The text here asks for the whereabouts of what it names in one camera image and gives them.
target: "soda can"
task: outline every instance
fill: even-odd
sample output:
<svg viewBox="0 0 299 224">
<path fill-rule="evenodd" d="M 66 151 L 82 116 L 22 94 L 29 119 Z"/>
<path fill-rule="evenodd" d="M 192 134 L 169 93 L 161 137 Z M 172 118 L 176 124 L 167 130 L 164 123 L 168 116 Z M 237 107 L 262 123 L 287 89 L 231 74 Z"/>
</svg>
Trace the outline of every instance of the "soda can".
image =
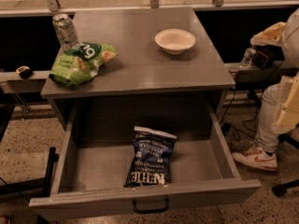
<svg viewBox="0 0 299 224">
<path fill-rule="evenodd" d="M 53 26 L 60 46 L 64 52 L 78 43 L 77 32 L 72 19 L 67 14 L 58 14 L 53 17 Z"/>
</svg>

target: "open drawer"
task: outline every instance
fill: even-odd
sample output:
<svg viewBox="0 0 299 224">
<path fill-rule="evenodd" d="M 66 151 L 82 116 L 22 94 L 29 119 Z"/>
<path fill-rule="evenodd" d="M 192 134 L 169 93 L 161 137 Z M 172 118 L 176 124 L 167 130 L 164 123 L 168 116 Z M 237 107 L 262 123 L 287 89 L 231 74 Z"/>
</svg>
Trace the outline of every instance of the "open drawer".
<svg viewBox="0 0 299 224">
<path fill-rule="evenodd" d="M 171 183 L 125 188 L 134 126 L 178 137 Z M 241 180 L 204 91 L 78 98 L 51 195 L 30 207 L 48 221 L 163 212 L 245 201 L 261 186 Z"/>
</svg>

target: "green chip bag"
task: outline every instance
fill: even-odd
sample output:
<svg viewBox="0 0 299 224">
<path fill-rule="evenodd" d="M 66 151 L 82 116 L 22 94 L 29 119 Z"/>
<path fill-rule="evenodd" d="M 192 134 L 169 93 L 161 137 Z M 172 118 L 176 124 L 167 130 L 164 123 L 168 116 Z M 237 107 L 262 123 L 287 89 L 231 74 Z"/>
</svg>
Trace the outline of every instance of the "green chip bag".
<svg viewBox="0 0 299 224">
<path fill-rule="evenodd" d="M 77 86 L 95 77 L 99 67 L 117 55 L 118 52 L 107 44 L 76 44 L 56 59 L 50 79 L 67 87 Z"/>
</svg>

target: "table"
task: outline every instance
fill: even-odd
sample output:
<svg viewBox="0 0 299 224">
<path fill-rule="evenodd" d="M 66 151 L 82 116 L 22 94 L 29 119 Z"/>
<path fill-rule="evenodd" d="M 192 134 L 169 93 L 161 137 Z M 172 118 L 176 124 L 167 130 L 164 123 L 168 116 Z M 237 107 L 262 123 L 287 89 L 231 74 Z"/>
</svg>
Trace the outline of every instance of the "table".
<svg viewBox="0 0 299 224">
<path fill-rule="evenodd" d="M 65 139 L 49 198 L 30 202 L 39 215 L 60 220 L 236 203 L 261 186 L 241 179 L 221 133 L 217 114 L 235 83 L 191 8 L 82 11 L 74 24 L 80 41 L 110 44 L 120 55 L 76 88 L 46 81 L 41 95 Z M 154 37 L 169 28 L 194 34 L 195 46 L 166 54 Z M 123 187 L 135 125 L 178 137 L 170 184 Z"/>
</svg>

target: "chair leg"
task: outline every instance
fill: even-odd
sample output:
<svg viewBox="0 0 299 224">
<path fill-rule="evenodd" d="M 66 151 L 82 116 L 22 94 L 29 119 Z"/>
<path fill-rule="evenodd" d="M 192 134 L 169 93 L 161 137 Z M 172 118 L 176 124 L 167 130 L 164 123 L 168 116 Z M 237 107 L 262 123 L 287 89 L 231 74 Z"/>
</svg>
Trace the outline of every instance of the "chair leg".
<svg viewBox="0 0 299 224">
<path fill-rule="evenodd" d="M 299 142 L 294 140 L 293 138 L 289 137 L 287 134 L 281 134 L 279 136 L 278 140 L 280 143 L 288 142 L 293 147 L 296 147 L 297 149 L 299 149 Z"/>
<path fill-rule="evenodd" d="M 281 197 L 282 195 L 287 193 L 287 189 L 295 188 L 298 186 L 299 186 L 299 179 L 285 184 L 278 184 L 272 188 L 272 191 L 277 197 Z"/>
</svg>

